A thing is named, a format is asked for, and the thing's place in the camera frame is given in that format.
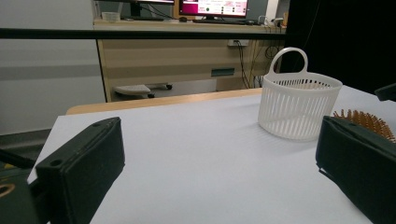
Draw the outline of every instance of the white table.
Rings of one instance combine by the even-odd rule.
[[[259,126],[260,99],[61,116],[38,161],[88,125],[120,117],[126,165],[92,223],[371,223],[318,172],[317,141]],[[377,115],[395,133],[393,102],[344,86],[334,110],[342,108]]]

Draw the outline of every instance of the plastic basket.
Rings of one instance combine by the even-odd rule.
[[[298,51],[304,58],[304,68],[299,73],[274,72],[276,61],[284,53]],[[343,83],[306,71],[305,52],[297,48],[282,49],[272,60],[270,71],[263,77],[259,124],[269,133],[295,139],[318,138],[323,116],[332,112]]]

